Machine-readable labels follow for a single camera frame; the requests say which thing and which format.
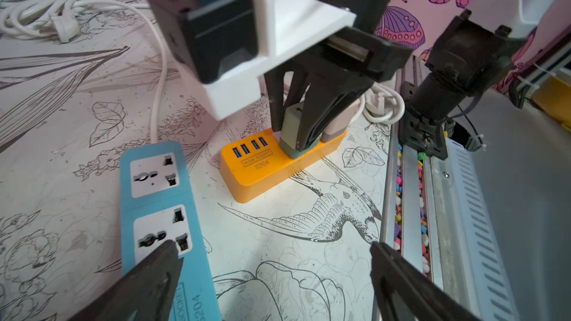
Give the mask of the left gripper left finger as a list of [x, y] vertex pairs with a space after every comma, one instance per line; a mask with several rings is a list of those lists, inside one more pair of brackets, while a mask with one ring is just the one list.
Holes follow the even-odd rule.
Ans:
[[183, 259], [166, 241], [72, 320], [168, 320]]

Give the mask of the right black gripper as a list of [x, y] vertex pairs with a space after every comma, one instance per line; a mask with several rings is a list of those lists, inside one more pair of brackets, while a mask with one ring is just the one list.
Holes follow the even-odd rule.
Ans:
[[[306, 150], [342, 111], [373, 82], [389, 80], [413, 50], [356, 28], [343, 28], [263, 74], [269, 96], [272, 130], [282, 130], [285, 110], [303, 101], [297, 150]], [[287, 98], [285, 75], [292, 72]]]

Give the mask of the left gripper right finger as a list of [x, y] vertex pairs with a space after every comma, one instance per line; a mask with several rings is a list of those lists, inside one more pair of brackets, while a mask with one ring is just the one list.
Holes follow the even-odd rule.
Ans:
[[476, 320], [391, 246], [373, 242], [371, 279], [383, 320]]

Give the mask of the pink usb charger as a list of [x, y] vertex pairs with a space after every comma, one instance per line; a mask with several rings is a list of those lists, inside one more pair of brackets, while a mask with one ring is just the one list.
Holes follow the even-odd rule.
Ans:
[[361, 115], [363, 109], [364, 99], [360, 97], [329, 123], [321, 135], [321, 142], [327, 143], [344, 133], [348, 126]]

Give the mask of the green usb charger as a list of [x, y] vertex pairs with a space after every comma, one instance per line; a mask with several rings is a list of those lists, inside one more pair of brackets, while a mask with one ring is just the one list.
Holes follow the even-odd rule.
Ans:
[[285, 110], [282, 130], [280, 132], [280, 148], [292, 159], [298, 159], [315, 148], [321, 139], [321, 134], [319, 134], [308, 148], [304, 150], [297, 149], [297, 135], [303, 114], [303, 104], [304, 102], [299, 102]]

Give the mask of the blue power strip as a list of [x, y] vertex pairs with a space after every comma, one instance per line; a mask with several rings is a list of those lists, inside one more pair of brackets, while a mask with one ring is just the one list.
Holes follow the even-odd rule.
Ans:
[[123, 273], [165, 242], [182, 262], [170, 320], [220, 320], [193, 191], [181, 144], [135, 147], [120, 158], [120, 226]]

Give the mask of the yellow power strip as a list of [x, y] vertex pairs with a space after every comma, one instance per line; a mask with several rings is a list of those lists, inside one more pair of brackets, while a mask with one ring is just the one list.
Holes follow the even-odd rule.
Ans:
[[290, 158], [271, 129], [222, 148], [220, 174], [234, 200], [247, 203], [281, 184], [294, 174], [336, 151], [346, 132], [318, 144], [299, 158]]

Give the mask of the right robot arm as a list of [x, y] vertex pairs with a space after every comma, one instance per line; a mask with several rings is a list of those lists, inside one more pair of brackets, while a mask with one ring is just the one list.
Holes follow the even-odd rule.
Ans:
[[[374, 81], [389, 79], [412, 50], [403, 35], [373, 36], [390, 0], [320, 0], [351, 10], [355, 25], [266, 73], [272, 128], [280, 148], [299, 158]], [[400, 143], [446, 159], [444, 123], [462, 100], [478, 102], [514, 66], [513, 55], [555, 0], [465, 0], [435, 41], [428, 76], [404, 105]]]

